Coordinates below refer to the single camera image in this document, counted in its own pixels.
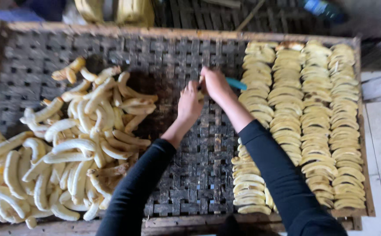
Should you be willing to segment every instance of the black sleeve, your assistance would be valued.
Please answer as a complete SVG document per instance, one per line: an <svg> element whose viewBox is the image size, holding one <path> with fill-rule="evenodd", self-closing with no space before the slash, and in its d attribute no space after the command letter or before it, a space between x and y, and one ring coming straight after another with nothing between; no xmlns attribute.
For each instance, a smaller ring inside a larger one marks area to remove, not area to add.
<svg viewBox="0 0 381 236"><path fill-rule="evenodd" d="M267 183L288 235L347 235L345 229L320 208L301 173L259 121L252 121L239 136Z"/></svg>
<svg viewBox="0 0 381 236"><path fill-rule="evenodd" d="M98 236L141 235L145 203L176 149L157 139L116 187Z"/></svg>

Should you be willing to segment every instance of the woven bamboo tray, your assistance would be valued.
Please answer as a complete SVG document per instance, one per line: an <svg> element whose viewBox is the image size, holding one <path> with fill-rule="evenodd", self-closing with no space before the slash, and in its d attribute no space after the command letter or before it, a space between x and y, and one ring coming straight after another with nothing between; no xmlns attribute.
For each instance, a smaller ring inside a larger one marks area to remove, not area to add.
<svg viewBox="0 0 381 236"><path fill-rule="evenodd" d="M239 78L246 44L251 40L319 40L327 46L346 43L355 50L355 71L360 75L360 40L328 36L241 33L116 26L69 26L59 23L0 22L0 131L11 137L27 129L18 120L26 107L39 107L69 89L50 73L77 56L88 57L87 67L97 72L111 64L132 72L131 87L158 95L158 109L141 125L140 137L154 140L177 115L180 90L198 79L202 66L219 66L226 76ZM366 209L332 210L348 230L360 229L360 216L375 216L368 176L362 102L358 121L366 176ZM237 134L221 108L205 99L202 115L184 138L170 166L148 200L143 234L209 233L234 214L231 158ZM244 226L284 231L279 215L235 214ZM100 221L52 222L44 220L33 230L21 225L1 225L0 235L88 235Z"/></svg>

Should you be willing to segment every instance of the row of banana slices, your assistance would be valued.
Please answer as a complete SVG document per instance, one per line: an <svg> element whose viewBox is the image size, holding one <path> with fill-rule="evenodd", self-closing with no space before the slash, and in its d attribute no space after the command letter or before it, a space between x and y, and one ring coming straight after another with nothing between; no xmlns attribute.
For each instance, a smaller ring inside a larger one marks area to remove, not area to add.
<svg viewBox="0 0 381 236"><path fill-rule="evenodd" d="M234 206L238 206L237 212L253 213L261 212L269 215L278 211L269 193L261 172L253 162L246 147L241 144L239 138L239 154L231 159L233 164Z"/></svg>
<svg viewBox="0 0 381 236"><path fill-rule="evenodd" d="M247 90L242 90L239 101L265 128L269 128L275 116L266 100L272 85L272 69L266 63L275 60L273 48L277 45L274 42L249 42L242 66L246 71L241 81L247 85ZM241 144L241 139L239 144L238 157L231 160L235 185L234 205L239 206L239 213L262 212L269 215L272 209L277 212L265 181L246 147Z"/></svg>
<svg viewBox="0 0 381 236"><path fill-rule="evenodd" d="M336 162L338 177L333 182L335 191L334 208L365 208L365 176L362 174L363 160L359 144L357 110L359 100L358 81L353 65L354 51L350 46L339 44L331 48L328 69L332 83L330 107L331 134L329 146Z"/></svg>
<svg viewBox="0 0 381 236"><path fill-rule="evenodd" d="M295 166L301 161L301 123L303 92L300 90L300 70L304 61L300 51L293 45L281 44L276 48L277 59L272 67L273 89L268 103L275 107L271 121L272 137L281 145Z"/></svg>
<svg viewBox="0 0 381 236"><path fill-rule="evenodd" d="M319 203L333 208L335 192L331 181L339 177L328 146L332 110L327 105L333 99L327 61L331 50L317 41L308 41L301 52L305 57L301 71L305 93L301 118L302 172L306 174L306 183Z"/></svg>

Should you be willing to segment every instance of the hand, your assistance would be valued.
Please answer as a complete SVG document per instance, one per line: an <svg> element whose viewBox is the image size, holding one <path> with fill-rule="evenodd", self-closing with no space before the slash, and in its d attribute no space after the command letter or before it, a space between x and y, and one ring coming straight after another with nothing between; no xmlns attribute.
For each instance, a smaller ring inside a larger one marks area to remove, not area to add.
<svg viewBox="0 0 381 236"><path fill-rule="evenodd" d="M202 90L218 104L227 98L237 99L235 93L225 80L224 74L220 70L211 70L208 67L203 67L200 71L202 79L200 84Z"/></svg>
<svg viewBox="0 0 381 236"><path fill-rule="evenodd" d="M198 101L198 85L197 81L189 81L189 84L180 92L177 120L193 125L200 116L204 101Z"/></svg>

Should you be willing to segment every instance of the pile of peeled bananas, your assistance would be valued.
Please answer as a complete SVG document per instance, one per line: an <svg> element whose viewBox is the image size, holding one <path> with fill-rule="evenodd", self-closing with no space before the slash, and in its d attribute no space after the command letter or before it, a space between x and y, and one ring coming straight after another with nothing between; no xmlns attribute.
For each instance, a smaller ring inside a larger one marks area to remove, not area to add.
<svg viewBox="0 0 381 236"><path fill-rule="evenodd" d="M269 131L320 204L365 208L357 123L358 81L350 46L330 49L316 40L249 42L239 101ZM276 206L246 147L233 166L238 212L269 214Z"/></svg>
<svg viewBox="0 0 381 236"><path fill-rule="evenodd" d="M0 222L25 221L34 228L37 218L78 220L79 212L92 220L151 144L132 132L155 110L157 95L128 87L130 74L119 66L89 72L83 57L52 78L76 83L78 73L83 76L78 86L45 99L42 110L25 109L20 121L31 131L10 139L0 133Z"/></svg>

